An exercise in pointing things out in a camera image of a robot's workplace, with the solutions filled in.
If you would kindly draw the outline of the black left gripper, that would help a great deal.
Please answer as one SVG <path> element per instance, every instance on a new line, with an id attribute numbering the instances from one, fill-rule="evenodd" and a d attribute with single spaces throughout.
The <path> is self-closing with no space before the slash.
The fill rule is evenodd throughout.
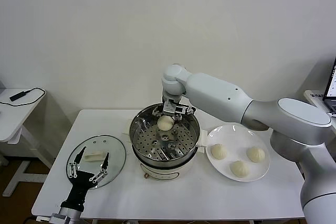
<path id="1" fill-rule="evenodd" d="M 83 211 L 83 204 L 85 203 L 88 190 L 96 187 L 96 184 L 101 182 L 108 174 L 107 168 L 109 164 L 109 152 L 107 152 L 98 174 L 94 175 L 93 173 L 78 170 L 79 163 L 85 150 L 86 147 L 84 146 L 82 150 L 76 154 L 75 158 L 68 162 L 68 178 L 70 179 L 72 188 L 68 198 L 61 203 L 61 208 L 65 207 L 77 211 Z"/>

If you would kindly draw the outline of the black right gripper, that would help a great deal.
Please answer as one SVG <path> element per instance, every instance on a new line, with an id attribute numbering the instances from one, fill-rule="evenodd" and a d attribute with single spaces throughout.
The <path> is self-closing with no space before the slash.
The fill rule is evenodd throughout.
<path id="1" fill-rule="evenodd" d="M 176 121 L 182 120 L 182 115 L 180 113 L 175 113 L 176 111 L 176 104 L 173 99 L 163 99 L 163 114 L 167 116 L 174 116 Z M 161 116 L 161 110 L 158 106 L 156 106 L 153 109 L 153 116 L 154 117 L 160 117 Z"/>

